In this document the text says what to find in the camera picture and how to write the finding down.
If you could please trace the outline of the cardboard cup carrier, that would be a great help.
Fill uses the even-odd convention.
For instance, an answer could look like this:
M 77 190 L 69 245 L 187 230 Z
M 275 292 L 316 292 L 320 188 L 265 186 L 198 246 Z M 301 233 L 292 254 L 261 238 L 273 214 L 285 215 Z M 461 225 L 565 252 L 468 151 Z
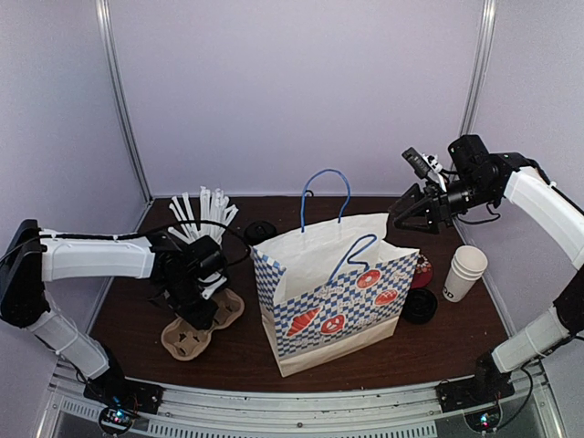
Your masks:
M 229 288 L 215 293 L 211 300 L 218 309 L 210 328 L 194 328 L 177 318 L 162 331 L 161 343 L 174 359 L 189 361 L 200 356 L 211 343 L 213 333 L 231 326 L 245 311 L 244 300 Z

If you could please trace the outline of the blue checkered paper bag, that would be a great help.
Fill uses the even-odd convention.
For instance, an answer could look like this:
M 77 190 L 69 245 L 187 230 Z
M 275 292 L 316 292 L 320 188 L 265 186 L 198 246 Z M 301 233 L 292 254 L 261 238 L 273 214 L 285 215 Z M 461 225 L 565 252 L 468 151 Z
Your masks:
M 339 213 L 253 246 L 262 324 L 282 376 L 393 335 L 420 251 L 388 243 L 388 220 Z

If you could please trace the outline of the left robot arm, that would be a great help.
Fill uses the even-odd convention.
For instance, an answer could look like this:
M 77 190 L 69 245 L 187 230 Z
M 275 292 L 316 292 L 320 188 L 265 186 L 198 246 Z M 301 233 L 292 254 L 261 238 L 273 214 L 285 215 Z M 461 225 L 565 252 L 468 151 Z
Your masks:
M 197 329 L 211 326 L 214 293 L 228 284 L 222 248 L 204 235 L 178 241 L 163 227 L 142 234 L 77 235 L 25 220 L 1 258 L 1 319 L 30 331 L 71 362 L 112 405 L 131 396 L 113 355 L 50 303 L 46 284 L 62 279 L 129 277 L 151 281 L 174 314 Z

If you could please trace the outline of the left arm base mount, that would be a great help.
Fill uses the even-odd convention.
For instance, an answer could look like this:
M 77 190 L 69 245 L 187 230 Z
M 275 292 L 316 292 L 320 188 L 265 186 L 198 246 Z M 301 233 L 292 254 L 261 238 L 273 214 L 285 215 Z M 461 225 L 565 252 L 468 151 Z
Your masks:
M 156 414 L 164 389 L 160 385 L 132 380 L 92 381 L 85 384 L 85 398 L 130 413 Z

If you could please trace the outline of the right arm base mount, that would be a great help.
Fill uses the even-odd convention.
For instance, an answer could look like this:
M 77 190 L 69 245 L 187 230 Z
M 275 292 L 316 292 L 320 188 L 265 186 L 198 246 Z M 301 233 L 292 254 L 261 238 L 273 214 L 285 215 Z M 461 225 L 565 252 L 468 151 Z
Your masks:
M 485 386 L 479 384 L 475 376 L 459 381 L 442 381 L 435 390 L 443 413 L 494 403 L 515 394 L 515 388 L 509 381 Z

